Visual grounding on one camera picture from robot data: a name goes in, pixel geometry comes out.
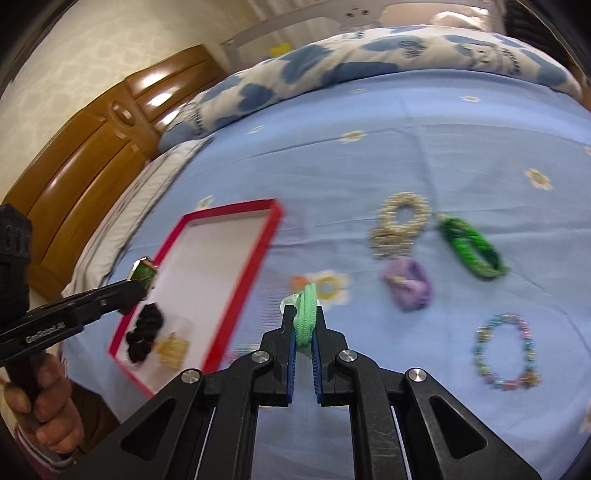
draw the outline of blue bedsheet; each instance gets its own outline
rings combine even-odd
[[[233,349],[258,342],[279,321],[273,312],[298,276],[331,271],[347,281],[327,305],[326,322],[350,348],[388,369],[425,368],[544,480],[564,473],[588,437],[579,428],[591,398],[586,110],[520,80],[430,70],[311,92],[215,136],[146,218],[110,281],[125,278],[137,258],[154,255],[202,198],[223,205],[275,197],[285,217]],[[531,168],[552,189],[534,188],[525,174]],[[476,279],[431,223],[414,255],[433,281],[434,300],[401,312],[379,276],[383,261],[373,257],[368,234],[385,198],[402,190],[475,225],[511,272],[492,282]],[[530,323],[544,378],[530,390],[492,390],[476,375],[475,330],[502,312]],[[107,356],[118,321],[105,316],[64,351],[70,376],[124,419],[145,397]],[[294,403],[261,411],[253,478],[353,478],[348,413],[316,404],[308,356],[297,357]],[[518,376],[523,360],[514,329],[495,331],[487,358],[502,376]]]

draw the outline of scrunchie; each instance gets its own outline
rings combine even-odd
[[[401,309],[422,309],[431,302],[431,281],[425,269],[412,257],[399,256],[389,260],[383,275]]]

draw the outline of mint green hair tie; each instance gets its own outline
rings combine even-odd
[[[304,287],[299,294],[290,295],[281,301],[281,313],[285,305],[295,305],[297,313],[293,321],[295,330],[295,344],[306,346],[312,340],[312,332],[316,328],[316,284],[311,283]]]

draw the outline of blue and white pillowcase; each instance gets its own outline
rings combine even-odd
[[[230,75],[179,112],[162,146],[202,138],[282,100],[361,78],[409,70],[495,73],[538,83],[578,99],[581,87],[550,56],[503,35],[414,25],[345,33]]]

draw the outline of colorful beaded bracelet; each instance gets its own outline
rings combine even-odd
[[[504,380],[499,375],[491,371],[491,368],[484,362],[484,344],[492,339],[492,329],[503,323],[515,325],[519,330],[523,340],[525,351],[525,369],[518,380]],[[491,318],[484,326],[476,330],[476,345],[474,346],[475,363],[478,373],[484,377],[486,383],[492,388],[502,388],[503,390],[514,390],[518,387],[535,387],[542,381],[542,378],[536,373],[534,341],[531,339],[531,331],[527,322],[519,315],[514,313],[503,313]]]

